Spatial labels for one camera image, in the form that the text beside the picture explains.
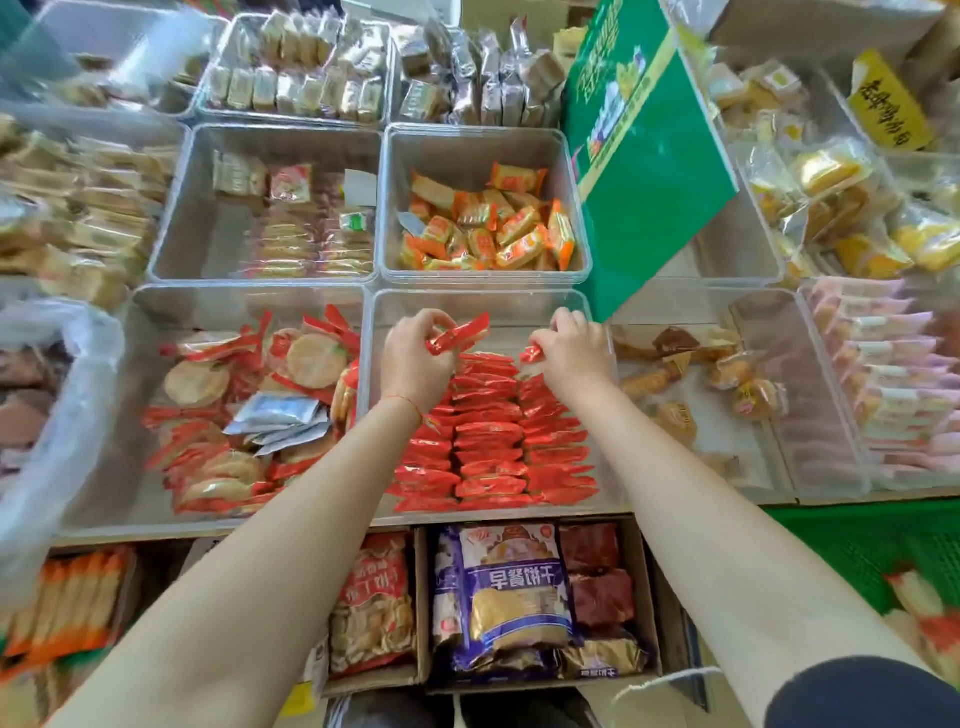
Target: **orange snack wrapper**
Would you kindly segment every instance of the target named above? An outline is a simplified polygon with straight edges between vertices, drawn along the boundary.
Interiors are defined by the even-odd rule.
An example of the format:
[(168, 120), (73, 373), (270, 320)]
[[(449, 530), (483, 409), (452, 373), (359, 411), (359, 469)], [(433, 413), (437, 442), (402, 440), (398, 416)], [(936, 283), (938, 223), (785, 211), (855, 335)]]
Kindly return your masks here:
[(435, 257), (438, 260), (450, 260), (446, 254), (446, 246), (436, 240), (427, 240), (422, 237), (416, 237), (409, 232), (403, 234), (403, 244), (411, 250), (417, 251), (423, 255)]
[(573, 236), (573, 225), (564, 212), (560, 200), (554, 200), (550, 208), (547, 231), (550, 233), (547, 238), (547, 249), (557, 258), (560, 270), (565, 271), (570, 267), (570, 260), (577, 249), (577, 240)]
[(537, 225), (533, 232), (524, 235), (516, 243), (512, 243), (496, 254), (497, 265), (513, 271), (530, 262), (542, 253), (548, 234), (543, 225)]
[(506, 248), (519, 240), (528, 232), (534, 230), (540, 222), (540, 213), (535, 207), (524, 207), (516, 215), (507, 220), (496, 234), (496, 244)]
[(528, 169), (527, 167), (512, 167), (509, 164), (494, 162), (487, 187), (501, 190), (509, 189), (511, 192), (532, 192), (539, 196), (540, 188), (543, 187), (543, 181), (546, 179), (548, 171), (546, 167)]

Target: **individually wrapped snack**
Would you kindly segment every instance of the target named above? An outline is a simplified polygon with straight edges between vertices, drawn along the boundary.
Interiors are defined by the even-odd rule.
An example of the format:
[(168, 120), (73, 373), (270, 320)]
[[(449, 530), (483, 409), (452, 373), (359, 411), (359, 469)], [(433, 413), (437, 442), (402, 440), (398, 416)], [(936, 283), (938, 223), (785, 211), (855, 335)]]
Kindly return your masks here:
[(751, 379), (736, 390), (733, 412), (745, 420), (782, 417), (788, 412), (786, 388), (769, 379)]
[(227, 106), (234, 111), (247, 111), (253, 105), (253, 72), (247, 68), (234, 68), (230, 78)]
[(368, 536), (330, 616), (330, 674), (382, 667), (413, 653), (404, 534)]
[[(460, 544), (466, 598), (461, 614), (464, 644), (454, 655), (457, 667), (472, 667), (504, 649), (564, 646), (570, 641), (569, 591), (553, 525), (462, 528)], [(517, 562), (523, 570), (511, 567)], [(516, 627), (508, 631), (508, 624)]]

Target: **transparent plastic bin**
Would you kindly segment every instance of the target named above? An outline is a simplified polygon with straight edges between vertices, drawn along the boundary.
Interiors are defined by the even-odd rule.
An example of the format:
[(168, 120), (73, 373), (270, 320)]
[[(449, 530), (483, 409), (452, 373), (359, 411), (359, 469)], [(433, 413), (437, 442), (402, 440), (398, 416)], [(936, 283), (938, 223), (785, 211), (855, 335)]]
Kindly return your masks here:
[[(270, 17), (264, 13), (241, 12), (233, 21), (227, 30), (223, 52), (219, 57), (221, 65), (233, 68), (240, 61), (240, 34), (242, 30), (259, 32), (261, 26)], [(396, 72), (396, 50), (393, 41), (387, 43), (387, 66), (383, 79), (383, 98), (381, 100), (380, 115), (376, 124), (360, 124), (356, 121), (344, 121), (342, 119), (322, 119), (307, 116), (287, 116), (281, 113), (265, 113), (263, 111), (234, 111), (233, 109), (215, 109), (208, 103), (210, 91), (209, 76), (204, 76), (204, 83), (197, 93), (200, 102), (197, 104), (197, 111), (207, 121), (245, 123), (245, 124), (306, 124), (309, 126), (333, 127), (340, 129), (383, 129), (390, 120), (390, 108), (393, 103), (393, 93)]]
[[(144, 408), (174, 359), (159, 346), (193, 328), (237, 329), (273, 311), (270, 331), (297, 327), (304, 313), (322, 315), (335, 303), (360, 331), (367, 293), (362, 286), (246, 286), (232, 283), (147, 285), (137, 290), (124, 321), (127, 351), (120, 364), (117, 416), (97, 466), (63, 519), (60, 541), (107, 542), (192, 538), (230, 532), (239, 519), (175, 515), (162, 474), (144, 471), (156, 436), (141, 424)], [(361, 352), (361, 366), (367, 352)], [(364, 398), (360, 383), (358, 399)]]
[[(410, 182), (416, 171), (454, 189), (487, 187), (494, 162), (550, 171), (540, 198), (559, 199), (577, 237), (571, 270), (408, 271), (400, 267), (403, 228), (398, 212), (410, 205)], [(392, 124), (387, 130), (385, 171), (380, 175), (376, 265), (391, 285), (567, 287), (587, 279), (593, 268), (580, 196), (563, 133), (553, 129), (494, 129), (444, 125)]]
[[(557, 308), (565, 306), (583, 311), (590, 319), (587, 299), (570, 290), (396, 290), (379, 291), (372, 297), (368, 322), (364, 326), (365, 360), (361, 373), (358, 415), (364, 415), (380, 400), (380, 368), (387, 333), (404, 316), (413, 316), (422, 308), (446, 311), (458, 324), (464, 324), (482, 313), (491, 315), (490, 336), (476, 346), (480, 352), (519, 356), (529, 345), (529, 336), (537, 328), (547, 328)], [(632, 509), (610, 464), (592, 438), (585, 442), (592, 450), (587, 462), (594, 466), (590, 473), (597, 479), (599, 493), (570, 506), (534, 506), (491, 511), (452, 511), (449, 513), (395, 513), (400, 499), (384, 496), (373, 517), (373, 526), (396, 526), (415, 523), (461, 521), (493, 521), (504, 519), (558, 518), (590, 514), (627, 513)]]
[[(46, 3), (36, 16), (36, 23), (27, 30), (20, 42), (8, 51), (0, 68), (4, 75), (28, 73), (36, 70), (37, 54), (49, 53), (52, 41), (67, 55), (88, 53), (120, 61), (140, 40), (142, 35), (163, 15), (175, 12), (177, 7), (162, 2), (122, 4), (117, 2), (85, 2), (84, 0), (55, 0)], [(193, 117), (199, 89), (210, 66), (217, 60), (228, 21), (208, 15), (210, 61), (197, 85), (197, 91), (184, 99), (178, 93), (160, 100), (156, 110), (180, 121)]]
[[(186, 162), (181, 162), (174, 181), (167, 219), (147, 268), (149, 280), (197, 282), (236, 275), (255, 217), (248, 206), (228, 202), (214, 193), (215, 151), (257, 157), (268, 165), (311, 162), (315, 173), (350, 168), (376, 174), (382, 142), (383, 134), (373, 130), (201, 124), (190, 135)], [(375, 278), (374, 271), (356, 277), (273, 280), (314, 286), (320, 282), (356, 285)], [(236, 281), (264, 284), (263, 279)]]
[[(788, 413), (758, 423), (733, 415), (733, 392), (717, 391), (702, 381), (705, 365), (691, 366), (664, 395), (640, 402), (685, 400), (699, 426), (694, 450), (739, 457), (743, 476), (733, 484), (754, 502), (869, 492), (865, 461), (839, 409), (839, 387), (828, 371), (806, 305), (794, 293), (654, 279), (608, 323), (625, 327), (629, 341), (638, 346), (649, 345), (670, 325), (687, 328), (694, 336), (715, 327), (735, 328), (743, 348), (756, 352), (761, 375), (785, 386)], [(621, 374), (638, 370), (636, 364), (620, 363)]]

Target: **plastic storage box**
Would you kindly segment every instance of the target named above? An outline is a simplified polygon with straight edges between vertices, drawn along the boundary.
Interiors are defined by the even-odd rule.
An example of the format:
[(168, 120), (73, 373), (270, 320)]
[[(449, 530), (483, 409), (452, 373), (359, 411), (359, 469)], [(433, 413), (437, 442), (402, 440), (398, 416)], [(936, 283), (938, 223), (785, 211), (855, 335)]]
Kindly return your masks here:
[[(359, 129), (319, 129), (294, 126), (202, 124), (191, 135), (178, 178), (171, 190), (167, 217), (161, 226), (147, 269), (152, 281), (213, 280), (235, 277), (247, 250), (254, 216), (245, 205), (227, 202), (213, 191), (213, 153), (233, 152), (257, 157), (268, 165), (311, 162), (315, 172), (345, 168), (377, 173), (383, 135)], [(353, 285), (369, 283), (366, 276), (324, 276), (285, 279), (301, 285), (318, 282)], [(243, 279), (250, 285), (264, 281)]]
[[(410, 205), (414, 172), (454, 189), (486, 188), (494, 162), (549, 173), (540, 198), (559, 199), (569, 213), (578, 253), (571, 270), (537, 271), (408, 271), (400, 266), (403, 243), (398, 212)], [(566, 138), (553, 129), (494, 129), (392, 124), (387, 130), (387, 160), (380, 175), (377, 219), (377, 270), (391, 285), (564, 287), (587, 279), (593, 267), (587, 230), (580, 209)]]
[[(391, 327), (404, 316), (413, 316), (422, 308), (439, 308), (458, 323), (466, 323), (482, 313), (491, 315), (490, 336), (475, 351), (506, 353), (519, 356), (528, 346), (531, 331), (547, 328), (557, 308), (583, 311), (590, 318), (589, 305), (577, 291), (424, 291), (387, 289), (372, 297), (365, 326), (364, 352), (369, 352), (361, 374), (360, 403), (357, 414), (366, 414), (380, 400), (380, 368), (383, 366), (383, 345)], [(619, 481), (600, 453), (588, 439), (592, 449), (587, 461), (595, 468), (591, 473), (599, 485), (599, 493), (572, 506), (534, 506), (510, 510), (461, 511), (452, 513), (394, 513), (399, 498), (384, 496), (373, 518), (374, 526), (412, 523), (536, 519), (581, 516), (593, 513), (622, 513), (631, 510)]]
[(743, 349), (756, 353), (762, 375), (786, 388), (787, 414), (757, 423), (734, 416), (732, 392), (699, 381), (693, 367), (666, 392), (671, 400), (685, 400), (697, 421), (695, 451), (739, 458), (743, 477), (735, 484), (754, 502), (855, 497), (870, 490), (860, 449), (839, 410), (839, 387), (828, 373), (805, 304), (795, 294), (654, 279), (609, 323), (627, 333), (645, 330), (648, 340), (670, 325), (694, 336), (714, 327), (734, 328)]
[[(236, 330), (264, 310), (275, 315), (271, 330), (298, 326), (304, 313), (340, 307), (360, 330), (365, 290), (361, 286), (246, 286), (231, 283), (148, 285), (133, 294), (124, 322), (127, 351), (118, 372), (117, 416), (100, 460), (70, 511), (60, 537), (70, 542), (190, 538), (229, 532), (240, 522), (175, 515), (161, 473), (144, 472), (156, 437), (141, 423), (144, 408), (173, 366), (159, 346), (193, 328)], [(361, 367), (367, 357), (361, 353)], [(361, 382), (358, 399), (366, 396)]]

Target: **packaged food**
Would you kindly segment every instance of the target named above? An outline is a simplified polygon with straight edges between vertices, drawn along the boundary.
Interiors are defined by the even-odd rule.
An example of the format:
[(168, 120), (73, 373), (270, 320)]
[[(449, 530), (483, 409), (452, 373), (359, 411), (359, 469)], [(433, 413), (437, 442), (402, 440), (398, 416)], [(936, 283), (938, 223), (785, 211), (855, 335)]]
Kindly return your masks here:
[(330, 616), (330, 675), (400, 660), (414, 650), (404, 534), (368, 536)]
[[(458, 667), (505, 649), (570, 642), (569, 591), (553, 525), (462, 528), (460, 544), (466, 594), (464, 644), (454, 656)], [(519, 563), (522, 568), (511, 566)]]

